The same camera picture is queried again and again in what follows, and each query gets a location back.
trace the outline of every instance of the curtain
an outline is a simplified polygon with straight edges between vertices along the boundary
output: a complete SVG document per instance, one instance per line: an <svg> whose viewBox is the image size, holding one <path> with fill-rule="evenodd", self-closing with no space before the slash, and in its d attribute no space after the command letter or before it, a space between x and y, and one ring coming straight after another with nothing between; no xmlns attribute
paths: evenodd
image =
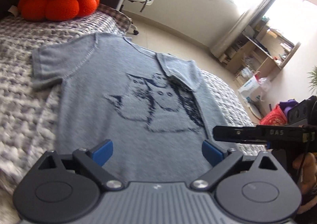
<svg viewBox="0 0 317 224"><path fill-rule="evenodd" d="M256 18L260 16L261 13L264 14L267 11L267 6L270 6L274 1L275 0L262 0L259 5L254 6L244 12L235 25L231 28L231 30L226 35L224 35L224 37L222 37L214 47L210 49L211 53L215 57L219 58L237 39L245 27L248 26L252 20L256 20Z"/></svg>

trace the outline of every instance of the sweater sleeve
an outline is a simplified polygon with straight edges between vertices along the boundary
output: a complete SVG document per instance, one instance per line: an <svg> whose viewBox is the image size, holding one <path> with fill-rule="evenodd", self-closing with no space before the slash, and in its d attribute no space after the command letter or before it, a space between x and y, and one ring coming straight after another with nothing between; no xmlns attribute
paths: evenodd
<svg viewBox="0 0 317 224"><path fill-rule="evenodd" d="M93 53L95 34L85 35L67 43L45 46L32 52L32 84L41 90L58 83L75 72Z"/></svg>

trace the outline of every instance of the potted plant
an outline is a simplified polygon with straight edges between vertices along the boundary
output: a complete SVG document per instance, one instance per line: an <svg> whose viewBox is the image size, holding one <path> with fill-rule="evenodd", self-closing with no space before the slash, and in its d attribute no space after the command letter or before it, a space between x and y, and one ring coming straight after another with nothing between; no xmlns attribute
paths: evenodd
<svg viewBox="0 0 317 224"><path fill-rule="evenodd" d="M313 92L316 92L317 90L317 66L315 66L313 68L313 70L311 72L308 72L308 74L310 75L310 90Z"/></svg>

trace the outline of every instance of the white wall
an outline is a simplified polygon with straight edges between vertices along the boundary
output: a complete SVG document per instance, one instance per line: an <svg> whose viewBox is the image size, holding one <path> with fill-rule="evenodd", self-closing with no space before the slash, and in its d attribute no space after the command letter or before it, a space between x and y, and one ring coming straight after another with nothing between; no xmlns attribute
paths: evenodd
<svg viewBox="0 0 317 224"><path fill-rule="evenodd" d="M272 81L272 89L267 93L265 102L262 104L266 112L269 111L269 103L274 107L280 101L295 98L301 102L311 95L316 95L310 91L310 79L307 74L315 65L317 65L317 29Z"/></svg>
<svg viewBox="0 0 317 224"><path fill-rule="evenodd" d="M124 10L159 22L208 47L230 30L240 16L230 0L154 0L140 13L141 7L141 3L124 4Z"/></svg>

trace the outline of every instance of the red bag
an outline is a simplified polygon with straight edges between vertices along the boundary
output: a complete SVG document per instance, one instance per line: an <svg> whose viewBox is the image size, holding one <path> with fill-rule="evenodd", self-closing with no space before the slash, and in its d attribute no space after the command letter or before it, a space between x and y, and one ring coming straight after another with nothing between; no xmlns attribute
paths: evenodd
<svg viewBox="0 0 317 224"><path fill-rule="evenodd" d="M260 120L260 125L284 126L286 123L287 118L278 104L268 115Z"/></svg>

